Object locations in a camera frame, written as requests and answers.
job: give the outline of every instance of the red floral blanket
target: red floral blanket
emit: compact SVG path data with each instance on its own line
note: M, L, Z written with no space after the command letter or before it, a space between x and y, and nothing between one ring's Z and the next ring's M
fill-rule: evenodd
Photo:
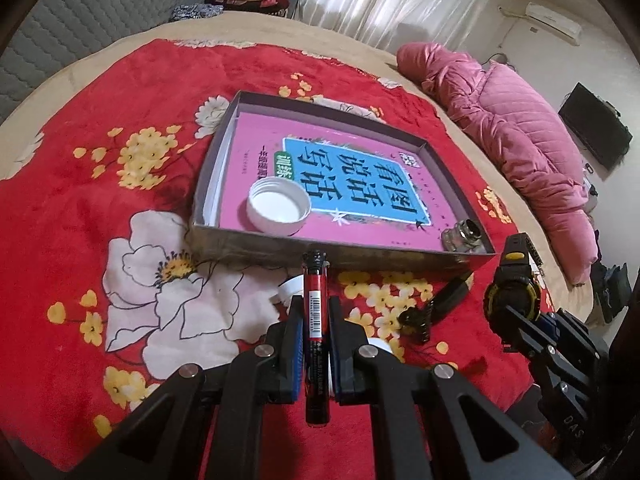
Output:
M278 320L269 298L285 269L196 261L185 242L198 170L239 90L344 106L428 140L497 250L516 232L435 110L399 84L277 46L152 41L63 107L0 182L0 424L59 468L73 467L180 364L229 362ZM338 272L332 290L345 316L399 359L450 362L507 408L531 379L482 314L495 264L475 273L468 298L424 346L399 335L397 317L432 297L443 285L434 278ZM371 478L367 409L332 410L328 428L310 430L300 402L268 406L263 477Z

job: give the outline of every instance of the beige bed sheet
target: beige bed sheet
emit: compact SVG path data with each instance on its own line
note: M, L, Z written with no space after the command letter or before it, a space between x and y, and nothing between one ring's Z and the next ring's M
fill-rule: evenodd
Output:
M33 92L11 116L0 125L0 178L12 171L15 160L40 131L41 127L66 102L96 79L114 62L155 38L216 39L254 41L309 50L332 56L341 62L359 67L377 76L388 77L402 84L405 90L433 104L447 127L447 133L472 161L488 185L507 206L509 214L521 232L527 232L545 263L545 281L556 308L563 307L585 320L593 307L590 284L569 285L553 253L544 231L526 202L518 195L482 151L446 116L444 111L420 88L402 77L396 70L396 58L341 34L285 20L247 12L225 12L205 20L185 20L168 23L153 30L117 41L111 46L61 70Z

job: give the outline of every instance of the barcode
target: barcode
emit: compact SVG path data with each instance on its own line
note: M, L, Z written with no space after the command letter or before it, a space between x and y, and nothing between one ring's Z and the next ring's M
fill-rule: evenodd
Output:
M309 291L309 337L322 337L322 304L319 290Z

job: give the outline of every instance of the marker pen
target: marker pen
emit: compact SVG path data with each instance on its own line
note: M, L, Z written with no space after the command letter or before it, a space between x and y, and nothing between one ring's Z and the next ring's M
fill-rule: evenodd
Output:
M329 422L329 345L326 290L326 255L311 251L303 257L305 280L306 423L326 426Z

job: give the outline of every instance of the black monitor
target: black monitor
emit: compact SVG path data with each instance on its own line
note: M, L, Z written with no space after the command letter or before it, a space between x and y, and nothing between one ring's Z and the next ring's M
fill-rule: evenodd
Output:
M578 83L558 112L564 123L611 170L629 150L632 136L615 108Z

